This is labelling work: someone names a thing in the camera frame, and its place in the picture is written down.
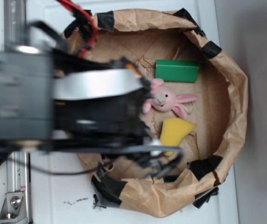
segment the brown paper bag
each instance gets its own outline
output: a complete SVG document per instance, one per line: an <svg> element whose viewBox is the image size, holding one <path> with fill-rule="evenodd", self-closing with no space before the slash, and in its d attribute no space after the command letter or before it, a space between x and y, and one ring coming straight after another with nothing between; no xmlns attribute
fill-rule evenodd
<svg viewBox="0 0 267 224"><path fill-rule="evenodd" d="M177 94L199 97L194 113L188 117L197 127L181 144L185 158L171 173L176 178L172 182L143 179L147 170L122 157L106 172L89 175L102 205L165 217L213 194L244 145L248 103L244 72L221 48L207 40L184 9L175 15L143 9L120 10L97 14L94 21L99 36L86 57L89 60L108 62L125 56L138 65L142 74L152 77L156 59L200 62L195 83L166 83ZM84 42L78 29L66 38L71 52ZM152 109L141 119L159 137L162 121L174 116L173 112ZM78 157L85 169L103 162L99 154Z"/></svg>

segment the bunny ear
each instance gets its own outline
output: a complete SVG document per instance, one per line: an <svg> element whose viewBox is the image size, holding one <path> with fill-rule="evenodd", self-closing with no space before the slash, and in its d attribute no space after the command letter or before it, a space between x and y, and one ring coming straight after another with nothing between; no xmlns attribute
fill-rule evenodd
<svg viewBox="0 0 267 224"><path fill-rule="evenodd" d="M194 102L198 99L198 96L193 94L182 94L176 97L176 101L180 104Z"/></svg>
<svg viewBox="0 0 267 224"><path fill-rule="evenodd" d="M174 107L172 108L172 111L174 111L178 117L184 120L188 118L188 114L181 104L175 104Z"/></svg>
<svg viewBox="0 0 267 224"><path fill-rule="evenodd" d="M150 109L151 109L151 103L149 100L147 100L144 104L143 104L143 113L146 114L146 113L149 113L150 112Z"/></svg>
<svg viewBox="0 0 267 224"><path fill-rule="evenodd" d="M163 85L163 80L161 78L154 78L151 80L151 88L156 89Z"/></svg>

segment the green block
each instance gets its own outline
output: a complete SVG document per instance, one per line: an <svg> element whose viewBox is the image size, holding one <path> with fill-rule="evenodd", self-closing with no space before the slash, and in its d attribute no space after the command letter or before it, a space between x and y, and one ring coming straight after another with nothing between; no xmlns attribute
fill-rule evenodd
<svg viewBox="0 0 267 224"><path fill-rule="evenodd" d="M199 62L156 60L155 77L164 81L194 83L198 71Z"/></svg>

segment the yellow sponge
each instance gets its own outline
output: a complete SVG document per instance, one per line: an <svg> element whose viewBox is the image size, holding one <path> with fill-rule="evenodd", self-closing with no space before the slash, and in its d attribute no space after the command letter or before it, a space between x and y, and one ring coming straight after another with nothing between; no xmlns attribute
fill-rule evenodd
<svg viewBox="0 0 267 224"><path fill-rule="evenodd" d="M160 141L165 146L179 146L197 125L181 118L167 118L162 124ZM173 152L166 152L166 156L172 156Z"/></svg>

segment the pink bunny plush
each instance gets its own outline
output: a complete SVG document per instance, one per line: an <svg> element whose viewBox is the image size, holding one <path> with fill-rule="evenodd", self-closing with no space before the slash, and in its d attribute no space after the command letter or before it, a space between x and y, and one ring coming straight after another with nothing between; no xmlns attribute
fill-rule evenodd
<svg viewBox="0 0 267 224"><path fill-rule="evenodd" d="M151 107L161 112L174 111L175 114L182 118L187 119L188 114L182 103L193 102L198 99L196 95L182 94L176 95L174 90L167 86L163 86L164 81L161 78L151 80L151 95L143 105L143 113L149 113Z"/></svg>

